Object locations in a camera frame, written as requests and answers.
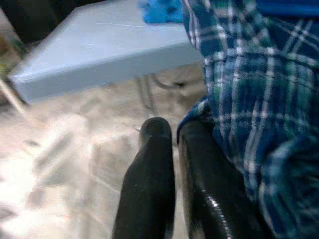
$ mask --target plaid fabric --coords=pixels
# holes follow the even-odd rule
[[[183,0],[208,94],[185,116],[243,173],[279,239],[319,235],[319,22],[263,17],[254,0]]]

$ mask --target blue towel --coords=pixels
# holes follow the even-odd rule
[[[143,10],[143,20],[147,23],[183,22],[180,0],[144,0],[138,7]]]
[[[262,14],[319,17],[319,0],[257,0]]]

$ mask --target light blue table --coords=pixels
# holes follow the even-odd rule
[[[73,10],[9,78],[31,104],[200,60],[182,24],[147,25],[136,0],[108,0]]]

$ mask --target table leg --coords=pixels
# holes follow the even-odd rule
[[[150,111],[152,112],[152,114],[155,114],[151,86],[149,85],[148,79],[146,79],[145,77],[143,77],[143,79],[141,79],[140,77],[136,77],[135,82],[136,82],[139,96],[141,98],[141,103],[145,109],[145,118],[148,119],[150,117]],[[148,100],[145,97],[144,88],[146,88]]]

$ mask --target blue cloth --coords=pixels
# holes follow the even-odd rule
[[[257,0],[262,14],[281,16],[318,17],[318,0]]]
[[[199,119],[278,239],[319,235],[319,22],[264,17],[254,0],[183,0],[203,55]]]
[[[138,5],[147,23],[183,22],[180,0],[145,0]]]

